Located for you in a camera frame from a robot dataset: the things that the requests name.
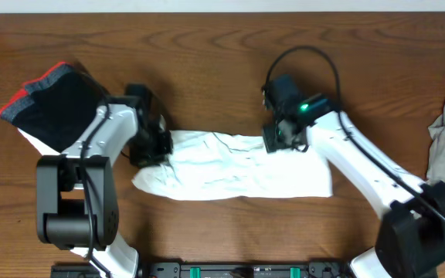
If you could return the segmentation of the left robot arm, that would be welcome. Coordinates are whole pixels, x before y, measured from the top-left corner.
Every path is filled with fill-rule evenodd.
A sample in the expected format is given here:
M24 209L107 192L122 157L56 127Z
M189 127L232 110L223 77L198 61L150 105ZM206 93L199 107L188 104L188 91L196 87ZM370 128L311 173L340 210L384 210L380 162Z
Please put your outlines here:
M122 151L138 168L172 152L161 118L149 117L151 93L108 97L79 139L36 165L37 234L41 242L82 256L102 277L140 277L138 251L118 231L113 166Z

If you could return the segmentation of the folded red garment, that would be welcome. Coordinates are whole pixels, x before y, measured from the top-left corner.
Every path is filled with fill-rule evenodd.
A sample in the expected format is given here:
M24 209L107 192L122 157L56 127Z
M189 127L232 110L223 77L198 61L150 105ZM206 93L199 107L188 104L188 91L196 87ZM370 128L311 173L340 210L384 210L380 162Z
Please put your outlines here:
M58 68L61 66L69 66L70 64L65 61L58 62L54 66L52 66L50 69L48 69L41 77L35 78L33 80L25 81L22 84L22 87L11 97L10 101L5 104L2 108L0 108L0 118L2 118L2 113L9 108L12 104L14 104L17 100L22 99L23 97L26 97L29 95L29 92L26 90L25 86L33 83L37 83L39 81L43 81L45 78L50 77L50 75L57 71Z

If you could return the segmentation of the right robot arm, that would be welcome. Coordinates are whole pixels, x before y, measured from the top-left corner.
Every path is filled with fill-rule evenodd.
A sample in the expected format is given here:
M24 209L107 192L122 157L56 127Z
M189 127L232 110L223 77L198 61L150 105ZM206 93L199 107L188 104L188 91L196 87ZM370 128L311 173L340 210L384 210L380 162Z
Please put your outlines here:
M381 225L375 245L349 263L354 277L435 277L445 263L445 183L428 185L370 142L322 95L265 94L273 113L269 152L304 145L331 162L367 199Z

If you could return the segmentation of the white Puma t-shirt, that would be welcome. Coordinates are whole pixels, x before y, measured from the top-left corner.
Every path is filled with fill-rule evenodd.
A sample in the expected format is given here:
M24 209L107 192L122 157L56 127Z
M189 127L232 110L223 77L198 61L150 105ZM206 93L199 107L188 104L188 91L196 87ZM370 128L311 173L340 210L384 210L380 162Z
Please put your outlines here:
M333 195L328 163L313 149L269 154L261 137L208 131L172 131L172 140L167 161L134 176L136 188L179 201Z

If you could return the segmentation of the folded black garment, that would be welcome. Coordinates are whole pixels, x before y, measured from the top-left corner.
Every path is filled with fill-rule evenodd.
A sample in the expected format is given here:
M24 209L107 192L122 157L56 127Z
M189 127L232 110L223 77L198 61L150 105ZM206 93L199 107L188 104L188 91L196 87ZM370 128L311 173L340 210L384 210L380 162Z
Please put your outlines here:
M1 119L58 152L79 139L106 95L103 86L72 64L25 88L29 95L7 108Z

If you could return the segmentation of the folded white garment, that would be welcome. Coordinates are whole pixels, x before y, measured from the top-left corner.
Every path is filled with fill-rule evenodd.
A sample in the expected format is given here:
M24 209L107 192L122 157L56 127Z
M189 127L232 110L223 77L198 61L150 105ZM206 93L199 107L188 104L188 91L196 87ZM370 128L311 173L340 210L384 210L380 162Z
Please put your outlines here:
M48 145L41 142L36 137L26 133L25 131L18 129L18 132L42 155L59 155L58 151L55 151Z

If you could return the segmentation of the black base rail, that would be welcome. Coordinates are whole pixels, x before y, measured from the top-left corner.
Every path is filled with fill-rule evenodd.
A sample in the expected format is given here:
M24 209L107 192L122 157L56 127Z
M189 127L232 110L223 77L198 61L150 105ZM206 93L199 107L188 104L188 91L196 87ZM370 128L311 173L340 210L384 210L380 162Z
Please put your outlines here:
M136 263L133 277L143 278L348 278L349 267L339 261L291 264Z

